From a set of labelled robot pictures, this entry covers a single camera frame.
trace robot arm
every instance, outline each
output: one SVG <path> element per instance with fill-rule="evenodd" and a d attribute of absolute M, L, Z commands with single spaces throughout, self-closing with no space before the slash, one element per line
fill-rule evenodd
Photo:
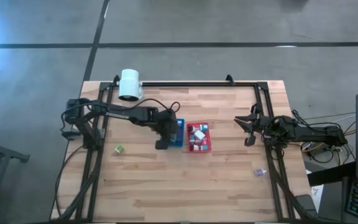
<path fill-rule="evenodd" d="M 84 106 L 87 106 L 89 109 L 89 112 L 86 114 L 84 112 Z M 156 149 L 167 149 L 171 136 L 176 134 L 178 129 L 176 115 L 171 108 L 163 111 L 158 111 L 158 108 L 151 106 L 128 108 L 86 98 L 67 101 L 67 110 L 64 112 L 64 120 L 68 124 L 73 124 L 78 128 L 80 133 L 84 136 L 84 146 L 87 148 L 97 146 L 101 139 L 99 130 L 92 128 L 88 122 L 97 116 L 126 119 L 132 124 L 150 127 L 153 131 L 161 135 L 161 139 L 155 143 Z"/>
<path fill-rule="evenodd" d="M 301 127 L 298 121 L 288 116 L 269 118 L 262 116 L 253 106 L 248 116 L 236 116 L 234 121 L 246 132 L 245 145 L 255 144 L 254 132 L 264 135 L 272 146 L 286 147 L 288 142 L 323 142 L 330 146 L 347 144 L 342 129 L 330 125 L 326 127 Z"/>

